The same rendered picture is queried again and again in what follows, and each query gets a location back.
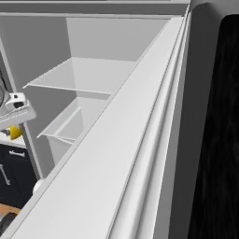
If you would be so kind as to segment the white fridge shelf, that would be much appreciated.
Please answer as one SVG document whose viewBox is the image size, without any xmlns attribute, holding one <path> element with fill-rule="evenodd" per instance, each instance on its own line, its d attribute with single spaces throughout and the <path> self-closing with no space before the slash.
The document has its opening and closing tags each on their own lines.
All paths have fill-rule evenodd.
<svg viewBox="0 0 239 239">
<path fill-rule="evenodd" d="M 136 67 L 136 62 L 71 57 L 27 83 L 29 86 L 79 91 L 85 97 L 107 97 Z"/>
</svg>

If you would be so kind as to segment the white fridge cabinet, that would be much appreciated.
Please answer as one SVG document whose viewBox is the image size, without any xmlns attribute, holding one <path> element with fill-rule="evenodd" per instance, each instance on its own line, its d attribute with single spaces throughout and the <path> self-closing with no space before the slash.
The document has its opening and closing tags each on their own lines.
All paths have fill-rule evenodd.
<svg viewBox="0 0 239 239">
<path fill-rule="evenodd" d="M 138 62 L 163 27 L 186 12 L 189 0 L 108 0 L 0 3 L 0 55 L 9 88 L 22 91 L 35 119 L 24 126 L 38 174 L 54 167 L 48 139 L 37 137 L 79 91 L 24 86 L 71 57 Z"/>
</svg>

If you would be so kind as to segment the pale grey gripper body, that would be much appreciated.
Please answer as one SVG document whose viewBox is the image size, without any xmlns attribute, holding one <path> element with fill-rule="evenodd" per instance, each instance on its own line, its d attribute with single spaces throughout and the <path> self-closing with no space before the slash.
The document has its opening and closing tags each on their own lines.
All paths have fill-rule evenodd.
<svg viewBox="0 0 239 239">
<path fill-rule="evenodd" d="M 36 113 L 31 105 L 23 106 L 4 116 L 0 116 L 0 131 L 12 125 L 20 125 L 26 121 L 33 120 L 35 117 Z"/>
</svg>

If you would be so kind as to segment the dark cupboard drawer front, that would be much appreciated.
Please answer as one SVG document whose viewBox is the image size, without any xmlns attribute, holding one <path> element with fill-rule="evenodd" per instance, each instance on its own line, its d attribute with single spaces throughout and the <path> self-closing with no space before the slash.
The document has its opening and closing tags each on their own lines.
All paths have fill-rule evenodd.
<svg viewBox="0 0 239 239">
<path fill-rule="evenodd" d="M 25 158 L 15 156 L 15 155 L 10 155 L 8 152 L 10 150 L 14 150 L 15 152 L 24 152 L 25 153 Z M 29 162 L 30 158 L 28 155 L 28 151 L 26 148 L 17 148 L 13 146 L 8 146 L 8 145 L 0 145 L 0 162 Z"/>
</svg>

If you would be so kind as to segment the dark cupboard door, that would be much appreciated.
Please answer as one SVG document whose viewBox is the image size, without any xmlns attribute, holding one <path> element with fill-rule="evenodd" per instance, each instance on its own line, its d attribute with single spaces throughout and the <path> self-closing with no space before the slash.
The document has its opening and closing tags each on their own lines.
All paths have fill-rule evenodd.
<svg viewBox="0 0 239 239">
<path fill-rule="evenodd" d="M 4 165 L 10 186 L 0 171 L 0 204 L 23 208 L 33 195 L 36 176 L 30 162 L 0 162 Z"/>
</svg>

